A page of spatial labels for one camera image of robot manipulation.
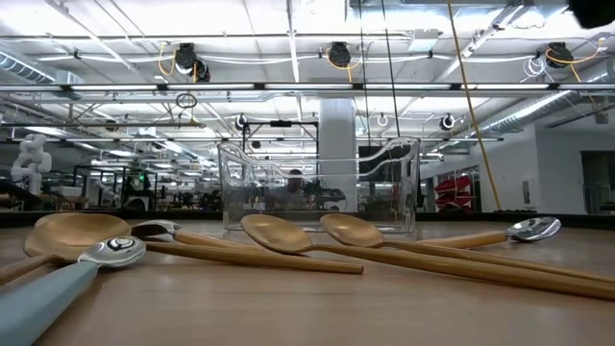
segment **light blue handle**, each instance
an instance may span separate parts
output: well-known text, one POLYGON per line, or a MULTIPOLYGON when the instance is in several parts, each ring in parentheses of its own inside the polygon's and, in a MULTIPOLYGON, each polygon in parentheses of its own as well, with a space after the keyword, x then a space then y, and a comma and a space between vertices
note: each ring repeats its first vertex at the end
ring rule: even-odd
POLYGON ((32 345, 98 273, 83 261, 48 274, 0 297, 0 343, 32 345))

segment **white column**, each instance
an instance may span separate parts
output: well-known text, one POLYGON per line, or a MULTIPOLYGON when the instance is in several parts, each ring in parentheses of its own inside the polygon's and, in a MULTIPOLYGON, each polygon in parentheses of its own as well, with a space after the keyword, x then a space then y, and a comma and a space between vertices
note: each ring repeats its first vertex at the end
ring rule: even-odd
MULTIPOLYGON (((319 151, 321 159, 353 159, 357 151, 355 134, 355 106, 352 99, 320 100, 319 151)), ((340 211, 357 211, 357 165, 354 161, 323 162, 321 174, 344 174, 324 177, 327 188, 339 188, 346 195, 346 202, 328 203, 340 211)))

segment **ceiling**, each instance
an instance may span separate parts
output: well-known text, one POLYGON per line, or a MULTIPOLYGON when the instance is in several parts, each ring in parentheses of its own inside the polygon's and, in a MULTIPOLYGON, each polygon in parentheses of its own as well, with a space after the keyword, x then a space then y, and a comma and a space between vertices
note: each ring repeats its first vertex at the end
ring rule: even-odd
MULTIPOLYGON (((443 1, 426 0, 423 7, 403 5, 405 1, 385 1, 386 21, 382 20, 381 7, 377 6, 379 1, 363 1, 361 10, 364 14, 361 16, 355 0, 150 0, 147 5, 137 0, 64 1, 69 15, 81 25, 63 15, 58 10, 58 3, 54 8, 49 2, 0 0, 0 51, 16 52, 28 63, 44 70, 70 71, 86 84, 190 83, 189 76, 177 71, 165 75, 159 68, 158 59, 162 56, 162 68, 165 71, 171 69, 172 52, 181 42, 195 44, 195 52, 209 68, 212 83, 347 83, 349 78, 355 83, 462 81, 460 69, 452 67, 456 59, 455 40, 446 6, 443 6, 446 2, 443 1), (103 44, 92 36, 99 37, 103 44), (357 63, 350 76, 347 70, 333 68, 327 61, 326 52, 332 41, 347 43, 355 59, 353 64, 357 63), (365 63, 359 61, 361 52, 365 63), (118 57, 131 68, 117 62, 118 57)), ((470 53, 465 55, 469 83, 532 83, 550 82, 550 78, 554 81, 570 78, 569 68, 546 67, 535 77, 528 74, 530 57, 537 51, 544 53, 548 43, 553 41, 565 42, 575 59, 583 59, 596 54, 598 39, 604 38, 600 52, 594 59, 578 64, 579 70, 603 61, 612 53, 615 39, 610 33, 615 32, 615 25, 582 30, 574 17, 563 11, 563 1, 536 1, 541 6, 527 12, 521 8, 505 9, 501 3, 477 0, 454 7, 459 46, 463 49, 474 42, 470 53), (489 31, 492 21, 503 11, 510 11, 513 17, 517 11, 524 14, 503 25, 501 30, 489 31)), ((0 70, 0 82, 29 84, 3 70, 0 70)), ((234 122, 239 114, 251 121, 297 120, 300 116, 304 121, 316 121, 319 116, 321 96, 286 94, 258 100, 259 93, 242 95, 246 99, 252 97, 253 101, 228 102, 226 92, 210 92, 210 102, 200 102, 184 114, 184 121, 193 117, 208 130, 158 127, 156 136, 236 136, 234 122)), ((49 93, 14 93, 11 97, 32 107, 41 107, 58 118, 29 112, 26 116, 23 110, 6 106, 5 119, 44 124, 69 118, 68 102, 62 101, 65 98, 49 93), (55 98, 55 102, 38 104, 37 98, 55 98)), ((76 114, 85 111, 79 118, 82 123, 101 123, 110 119, 138 123, 177 120, 179 112, 173 111, 171 119, 167 103, 157 101, 156 97, 153 96, 149 103, 105 103, 96 104, 91 109, 88 107, 92 103, 78 101, 72 107, 76 114)), ((461 94, 456 97, 398 96, 397 109, 392 95, 368 93, 367 97, 361 95, 354 99, 359 115, 357 121, 361 122, 361 127, 369 123, 370 137, 396 136, 396 114, 402 136, 448 137, 451 133, 442 132, 438 125, 440 118, 447 114, 465 120, 457 121, 455 130, 465 130, 470 126, 467 100, 461 94), (378 121, 381 115, 387 119, 384 126, 378 121)), ((482 122, 489 121, 491 115, 520 100, 514 95, 473 97, 472 103, 479 122, 482 122)), ((168 105, 172 107, 174 102, 168 102, 168 105)), ((104 128, 81 128, 79 133, 70 131, 73 136, 131 137, 126 128, 117 132, 104 128)), ((259 152, 315 150, 315 144, 300 128, 263 127, 258 135, 306 138, 303 143, 285 146, 263 143, 257 150, 259 152)), ((91 145, 110 149, 108 144, 91 145)), ((197 156, 206 157, 212 143, 186 142, 182 146, 197 156)), ((143 150, 149 157, 160 156, 158 152, 149 151, 147 144, 128 143, 124 149, 133 153, 143 150)), ((108 151, 103 154, 114 157, 108 151)))

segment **table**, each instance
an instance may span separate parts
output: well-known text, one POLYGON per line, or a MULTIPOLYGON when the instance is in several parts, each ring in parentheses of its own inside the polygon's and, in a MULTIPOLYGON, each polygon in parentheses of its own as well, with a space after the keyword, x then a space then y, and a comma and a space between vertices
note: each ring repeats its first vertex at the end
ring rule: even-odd
MULTIPOLYGON (((242 232, 225 233, 221 222, 181 224, 252 243, 242 232)), ((418 224, 433 237, 507 226, 418 224)), ((28 231, 0 230, 0 264, 24 258, 20 247, 28 231)), ((480 250, 615 276, 614 245, 615 232, 563 229, 543 242, 480 250)), ((248 268, 148 253, 131 268, 99 275, 37 344, 610 346, 615 340, 612 302, 315 256, 360 262, 365 273, 248 268)), ((0 294, 50 270, 6 284, 0 294)))

